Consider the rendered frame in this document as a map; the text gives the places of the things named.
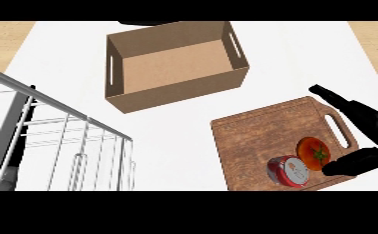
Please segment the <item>red tomato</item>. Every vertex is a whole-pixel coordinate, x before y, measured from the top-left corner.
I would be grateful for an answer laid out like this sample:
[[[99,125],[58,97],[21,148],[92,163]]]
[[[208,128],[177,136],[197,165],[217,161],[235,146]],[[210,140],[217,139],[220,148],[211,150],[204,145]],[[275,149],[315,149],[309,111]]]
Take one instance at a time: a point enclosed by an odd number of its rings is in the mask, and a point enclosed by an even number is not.
[[[331,152],[325,143],[315,137],[304,137],[297,144],[297,156],[307,168],[321,171],[331,161]]]

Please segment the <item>brown wooden cutting board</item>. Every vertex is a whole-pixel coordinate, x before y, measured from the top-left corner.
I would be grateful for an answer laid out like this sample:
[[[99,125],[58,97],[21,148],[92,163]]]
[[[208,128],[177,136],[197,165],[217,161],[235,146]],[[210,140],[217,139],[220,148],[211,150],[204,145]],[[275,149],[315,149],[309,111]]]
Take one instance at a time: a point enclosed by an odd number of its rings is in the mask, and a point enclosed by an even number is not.
[[[267,174],[269,160],[295,155],[304,137],[325,143],[332,160],[359,149],[340,114],[310,96],[213,120],[211,129],[229,191],[310,191],[350,179],[312,171],[307,185],[294,188]]]

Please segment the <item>brown cardboard box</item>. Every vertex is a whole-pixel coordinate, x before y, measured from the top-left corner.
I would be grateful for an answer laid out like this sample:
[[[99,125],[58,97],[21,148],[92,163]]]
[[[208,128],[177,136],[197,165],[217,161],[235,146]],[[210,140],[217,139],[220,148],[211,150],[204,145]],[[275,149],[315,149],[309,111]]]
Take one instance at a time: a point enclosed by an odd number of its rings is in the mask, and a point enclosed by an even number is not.
[[[124,113],[239,87],[248,70],[228,21],[180,21],[106,36],[105,98]]]

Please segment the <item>black round object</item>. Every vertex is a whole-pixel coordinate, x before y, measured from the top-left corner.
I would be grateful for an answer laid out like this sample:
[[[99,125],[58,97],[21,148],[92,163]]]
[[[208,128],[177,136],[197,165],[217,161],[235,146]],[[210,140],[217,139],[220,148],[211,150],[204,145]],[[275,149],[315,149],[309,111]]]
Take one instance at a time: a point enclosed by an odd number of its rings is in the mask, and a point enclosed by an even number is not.
[[[174,21],[118,21],[118,22],[124,25],[157,26],[157,25],[173,23]]]

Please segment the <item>red can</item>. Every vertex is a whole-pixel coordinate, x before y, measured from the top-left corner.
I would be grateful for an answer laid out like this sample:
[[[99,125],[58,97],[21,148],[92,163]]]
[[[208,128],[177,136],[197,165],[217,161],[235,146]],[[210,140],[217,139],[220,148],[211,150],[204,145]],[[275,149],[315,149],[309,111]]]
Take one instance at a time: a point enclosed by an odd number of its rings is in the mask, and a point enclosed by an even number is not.
[[[276,184],[301,188],[309,182],[309,169],[294,155],[272,158],[267,162],[267,175]]]

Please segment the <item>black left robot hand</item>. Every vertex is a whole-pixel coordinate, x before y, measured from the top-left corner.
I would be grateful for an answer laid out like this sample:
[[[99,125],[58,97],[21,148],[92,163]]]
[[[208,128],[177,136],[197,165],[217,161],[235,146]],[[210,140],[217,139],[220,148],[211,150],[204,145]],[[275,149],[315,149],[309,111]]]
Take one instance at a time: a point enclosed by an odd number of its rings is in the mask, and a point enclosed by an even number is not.
[[[22,109],[28,102],[28,96],[19,92],[10,95],[9,100],[0,100],[5,106],[5,115],[0,115],[0,191],[13,191],[18,182],[19,165],[22,161],[28,127],[16,132],[16,124],[22,118]]]

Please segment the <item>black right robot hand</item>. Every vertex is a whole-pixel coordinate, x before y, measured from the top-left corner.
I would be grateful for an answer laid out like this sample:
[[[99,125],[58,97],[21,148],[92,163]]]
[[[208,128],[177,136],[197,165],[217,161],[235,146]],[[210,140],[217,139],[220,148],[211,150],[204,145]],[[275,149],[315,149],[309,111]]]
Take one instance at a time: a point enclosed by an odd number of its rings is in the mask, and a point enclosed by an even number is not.
[[[349,153],[322,168],[326,176],[357,176],[378,169],[378,110],[356,100],[349,101],[321,85],[313,85],[309,91],[318,94],[341,111],[360,132],[377,144],[377,147],[362,148]]]

